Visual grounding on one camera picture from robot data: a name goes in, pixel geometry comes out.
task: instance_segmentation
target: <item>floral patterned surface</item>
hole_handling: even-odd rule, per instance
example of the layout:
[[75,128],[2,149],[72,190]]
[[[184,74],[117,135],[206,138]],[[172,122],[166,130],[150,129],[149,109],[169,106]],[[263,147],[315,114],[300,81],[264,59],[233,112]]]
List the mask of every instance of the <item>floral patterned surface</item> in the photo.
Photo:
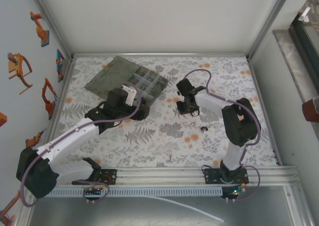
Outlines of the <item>floral patterned surface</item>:
[[[229,99],[250,100],[262,126],[261,141],[248,148],[244,163],[276,165],[268,129],[245,58],[204,57],[126,57],[169,80],[167,88],[151,106],[146,120],[126,120],[89,140],[62,163],[91,157],[102,167],[192,167],[219,166],[226,154],[228,139],[222,118],[201,108],[198,117],[179,115],[176,84],[194,69],[212,72],[209,90]],[[74,126],[84,114],[103,99],[86,90],[89,82],[112,58],[77,58],[56,136]],[[196,72],[188,79],[195,86],[205,85],[207,73]],[[208,127],[206,134],[200,131]]]

